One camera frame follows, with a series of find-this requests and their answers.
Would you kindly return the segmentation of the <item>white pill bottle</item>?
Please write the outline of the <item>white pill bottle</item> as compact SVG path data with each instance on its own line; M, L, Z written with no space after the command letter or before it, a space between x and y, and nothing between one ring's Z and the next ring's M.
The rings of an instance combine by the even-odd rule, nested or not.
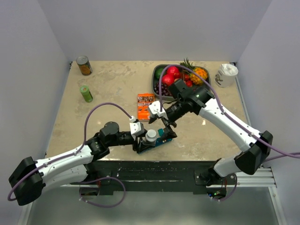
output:
M153 129L150 129L145 134L146 144L155 145L157 140L157 132Z

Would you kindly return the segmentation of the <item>teal weekly pill organizer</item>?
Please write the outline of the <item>teal weekly pill organizer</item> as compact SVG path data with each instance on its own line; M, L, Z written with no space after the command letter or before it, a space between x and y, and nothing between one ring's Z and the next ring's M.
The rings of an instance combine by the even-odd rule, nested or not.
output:
M163 139L162 138L163 134L164 134L163 129L148 130L144 136L140 137L138 141L136 153L141 154L155 147L161 146L163 144L172 141L172 139Z

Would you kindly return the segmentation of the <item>white bottle cap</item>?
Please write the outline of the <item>white bottle cap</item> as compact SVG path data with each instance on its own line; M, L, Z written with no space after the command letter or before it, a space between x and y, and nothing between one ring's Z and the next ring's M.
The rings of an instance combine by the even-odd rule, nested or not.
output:
M157 138L157 132L153 129L150 129L147 131L145 137L149 142L153 142Z

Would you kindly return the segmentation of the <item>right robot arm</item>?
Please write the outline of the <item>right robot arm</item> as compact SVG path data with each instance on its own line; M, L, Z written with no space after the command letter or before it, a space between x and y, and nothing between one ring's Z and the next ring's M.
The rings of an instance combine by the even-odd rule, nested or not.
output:
M217 97L206 88L192 90L183 81L177 80L169 87L175 103L164 109L159 101L149 106L150 123L161 119L165 124L164 139L175 138L171 126L186 113L194 113L213 123L225 133L240 149L240 153L216 161L211 170L203 175L214 184L220 184L227 175L244 172L253 175L270 154L269 145L273 135L260 132L247 125L223 107Z

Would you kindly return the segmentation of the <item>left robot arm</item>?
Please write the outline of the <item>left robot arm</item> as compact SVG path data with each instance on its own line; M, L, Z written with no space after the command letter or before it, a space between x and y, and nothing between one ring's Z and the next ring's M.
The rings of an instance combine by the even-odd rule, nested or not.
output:
M129 131L120 131L116 122L108 122L92 138L78 148L50 158L24 158L10 175L9 201L24 206L38 199L46 189L73 182L92 184L97 172L87 165L102 159L113 146L132 146L137 153L154 148L158 131L146 130L140 122L131 122Z

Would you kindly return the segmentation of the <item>orange razor box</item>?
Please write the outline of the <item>orange razor box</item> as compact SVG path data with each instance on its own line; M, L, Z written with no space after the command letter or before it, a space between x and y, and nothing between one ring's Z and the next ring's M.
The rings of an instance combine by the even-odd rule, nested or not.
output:
M137 95L137 118L140 121L149 121L150 113L148 107L155 101L154 94L144 93Z

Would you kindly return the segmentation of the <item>dark grape bunch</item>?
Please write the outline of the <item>dark grape bunch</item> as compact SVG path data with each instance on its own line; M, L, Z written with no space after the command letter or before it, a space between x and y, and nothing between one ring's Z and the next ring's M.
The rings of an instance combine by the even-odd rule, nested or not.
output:
M161 89L161 95L162 96L168 96L168 97L171 97L171 93L169 92L168 90L168 85L167 84L164 84L164 83L161 83L161 85L159 84L159 82L157 82L155 85L154 85L154 92L156 94L159 95L159 89Z

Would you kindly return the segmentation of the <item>red apple bottom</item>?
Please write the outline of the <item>red apple bottom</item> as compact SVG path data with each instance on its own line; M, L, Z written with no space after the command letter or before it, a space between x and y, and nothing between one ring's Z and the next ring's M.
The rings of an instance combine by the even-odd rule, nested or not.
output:
M172 74L166 74L162 77L162 83L167 85L167 86L170 86L174 83L175 81L175 78Z

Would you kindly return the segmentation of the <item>red apple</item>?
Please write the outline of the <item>red apple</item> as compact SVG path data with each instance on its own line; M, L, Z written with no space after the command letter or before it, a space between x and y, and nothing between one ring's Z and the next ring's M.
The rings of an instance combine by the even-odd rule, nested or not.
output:
M167 86L170 86L174 83L175 81L175 78L172 74L166 74L162 77L162 83L167 85Z
M172 75L175 79L180 78L180 70L176 66L169 67L166 74Z

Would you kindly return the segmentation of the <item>red cherries pile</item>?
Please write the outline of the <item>red cherries pile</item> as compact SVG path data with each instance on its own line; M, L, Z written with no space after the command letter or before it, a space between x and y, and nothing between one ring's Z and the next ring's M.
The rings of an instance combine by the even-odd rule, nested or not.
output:
M183 73L183 74L181 75L181 79L184 81L184 83L185 83L188 87L192 87L192 86L193 86L193 83L192 83L192 81L190 80L190 75L189 75L189 74Z

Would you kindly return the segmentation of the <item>green lime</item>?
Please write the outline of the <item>green lime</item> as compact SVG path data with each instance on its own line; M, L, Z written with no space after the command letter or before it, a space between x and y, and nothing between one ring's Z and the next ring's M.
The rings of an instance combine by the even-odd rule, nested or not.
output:
M160 77L163 77L163 76L165 75L165 74L163 73L163 71L164 71L164 68L162 68L162 67L156 69L156 71L155 71L155 78L156 78L157 80L159 80Z

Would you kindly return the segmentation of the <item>red apple top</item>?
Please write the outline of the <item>red apple top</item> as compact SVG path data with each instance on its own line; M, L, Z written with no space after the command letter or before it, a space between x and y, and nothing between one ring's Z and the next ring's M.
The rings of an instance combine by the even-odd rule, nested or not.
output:
M175 79L180 78L180 70L176 66L169 67L166 74L172 75Z

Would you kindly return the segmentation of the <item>toy pineapple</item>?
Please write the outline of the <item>toy pineapple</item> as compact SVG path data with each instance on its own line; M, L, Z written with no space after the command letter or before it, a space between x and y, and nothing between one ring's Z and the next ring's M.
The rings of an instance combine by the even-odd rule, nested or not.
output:
M181 62L180 65L192 70L194 73L197 74L195 75L194 73L191 73L186 69L182 70L185 76L185 80L189 79L194 85L201 86L203 84L202 79L206 80L208 78L208 72L203 68L194 66L193 63L190 62L188 58L184 59L184 61Z

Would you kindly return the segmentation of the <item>green bottle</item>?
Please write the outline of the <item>green bottle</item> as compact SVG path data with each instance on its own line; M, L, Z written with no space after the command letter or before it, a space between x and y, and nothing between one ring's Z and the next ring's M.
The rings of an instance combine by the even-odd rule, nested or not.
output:
M81 86L80 93L81 93L82 97L84 98L85 102L90 103L93 101L93 96L92 96L88 86L86 86L86 85Z

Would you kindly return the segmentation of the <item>tin can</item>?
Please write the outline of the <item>tin can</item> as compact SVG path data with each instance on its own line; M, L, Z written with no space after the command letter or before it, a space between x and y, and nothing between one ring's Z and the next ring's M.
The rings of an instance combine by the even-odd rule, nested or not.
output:
M79 56L76 59L76 63L82 75L90 75L92 73L92 67L87 56Z

